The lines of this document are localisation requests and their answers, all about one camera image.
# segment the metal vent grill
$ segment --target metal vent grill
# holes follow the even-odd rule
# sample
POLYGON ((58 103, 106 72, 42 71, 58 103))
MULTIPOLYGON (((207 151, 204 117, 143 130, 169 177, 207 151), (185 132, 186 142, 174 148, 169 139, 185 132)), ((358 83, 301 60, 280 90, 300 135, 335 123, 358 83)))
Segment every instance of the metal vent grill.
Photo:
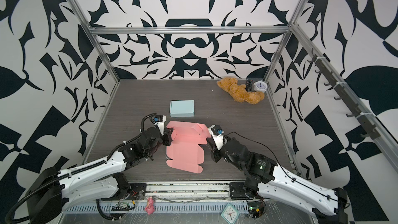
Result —
MULTIPOLYGON (((241 214, 248 213, 248 205, 246 202, 229 202, 236 210, 241 214)), ((155 214, 159 213, 221 213, 228 202, 187 202, 187 203, 169 203, 169 202, 159 202, 155 203, 155 214)), ((122 211, 113 212, 110 211, 112 206, 116 203, 102 203, 101 209, 105 213, 126 213, 122 211)), ((140 202, 136 204, 134 210, 129 211, 129 213, 143 214, 146 213, 145 207, 146 202, 140 202)), ((95 214, 97 212, 97 206, 95 203, 84 203, 72 208, 67 209, 65 214, 95 214)))

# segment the pink toy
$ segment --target pink toy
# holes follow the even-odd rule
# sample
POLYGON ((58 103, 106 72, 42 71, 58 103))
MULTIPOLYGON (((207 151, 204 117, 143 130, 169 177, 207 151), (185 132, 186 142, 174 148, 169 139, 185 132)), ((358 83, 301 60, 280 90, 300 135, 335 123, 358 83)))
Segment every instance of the pink toy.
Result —
POLYGON ((199 164, 204 162, 205 153, 199 144, 207 144, 209 130, 204 124, 170 121, 167 128, 174 128, 172 144, 166 149, 167 165, 187 172, 201 173, 199 164))
POLYGON ((154 202, 155 201, 152 199, 152 197, 148 198, 147 206, 144 209, 148 214, 152 214, 155 211, 155 207, 153 206, 154 202))

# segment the clock face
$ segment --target clock face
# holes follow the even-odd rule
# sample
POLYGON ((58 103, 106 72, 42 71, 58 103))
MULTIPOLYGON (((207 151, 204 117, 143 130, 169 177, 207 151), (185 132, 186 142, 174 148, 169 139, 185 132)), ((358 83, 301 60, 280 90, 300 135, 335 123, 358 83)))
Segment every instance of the clock face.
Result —
POLYGON ((238 218, 239 213, 230 205, 227 205, 222 212, 222 216, 229 223, 234 223, 236 218, 238 218))

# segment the teddy bear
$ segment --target teddy bear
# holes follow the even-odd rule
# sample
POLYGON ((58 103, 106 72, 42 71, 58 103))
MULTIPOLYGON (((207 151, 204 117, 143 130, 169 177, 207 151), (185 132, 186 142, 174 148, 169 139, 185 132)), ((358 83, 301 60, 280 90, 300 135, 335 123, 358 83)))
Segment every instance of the teddy bear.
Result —
POLYGON ((217 82, 218 87, 228 92, 231 97, 237 102, 248 102, 250 104, 257 104, 264 99, 263 92, 247 92, 246 85, 238 85, 238 79, 232 77, 222 78, 217 82))

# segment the cable tie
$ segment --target cable tie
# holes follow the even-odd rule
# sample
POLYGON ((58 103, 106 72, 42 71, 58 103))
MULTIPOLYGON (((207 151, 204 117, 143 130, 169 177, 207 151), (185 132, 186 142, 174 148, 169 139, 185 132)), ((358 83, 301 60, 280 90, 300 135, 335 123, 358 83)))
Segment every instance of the cable tie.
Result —
POLYGON ((71 178, 72 177, 72 170, 67 169, 67 171, 68 171, 68 174, 69 174, 68 178, 71 178))

